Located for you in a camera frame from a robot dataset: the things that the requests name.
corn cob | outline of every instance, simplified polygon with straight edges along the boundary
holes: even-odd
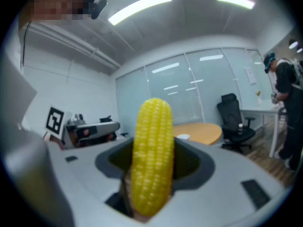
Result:
[[[131,198],[140,214],[153,216],[166,203],[173,163],[172,112],[167,102],[152,98],[139,111],[133,148]]]

chair armrest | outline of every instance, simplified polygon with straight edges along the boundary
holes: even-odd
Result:
[[[248,120],[247,127],[249,127],[249,128],[250,128],[250,121],[253,121],[253,120],[255,120],[256,118],[254,118],[254,117],[246,117],[245,119],[247,119],[247,120]]]
[[[254,117],[246,117],[245,119],[247,119],[247,120],[255,120],[256,118],[254,118]]]

wooden floor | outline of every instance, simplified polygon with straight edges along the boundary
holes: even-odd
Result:
[[[243,154],[271,174],[285,187],[288,187],[294,181],[294,173],[285,167],[283,160],[269,157],[274,133],[274,118],[268,116],[265,122],[265,127],[259,129],[256,135],[245,143],[252,144],[252,149],[249,150],[248,147],[242,148]],[[285,122],[280,122],[276,150],[283,147],[286,138],[286,129]]]

white wall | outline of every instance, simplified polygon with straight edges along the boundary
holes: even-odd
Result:
[[[83,114],[86,123],[96,123],[99,118],[115,114],[110,77],[85,67],[89,61],[84,63],[72,58],[71,51],[63,57],[54,51],[26,46],[24,77],[38,91],[26,117],[30,128],[40,135],[45,134],[44,125],[51,105]]]

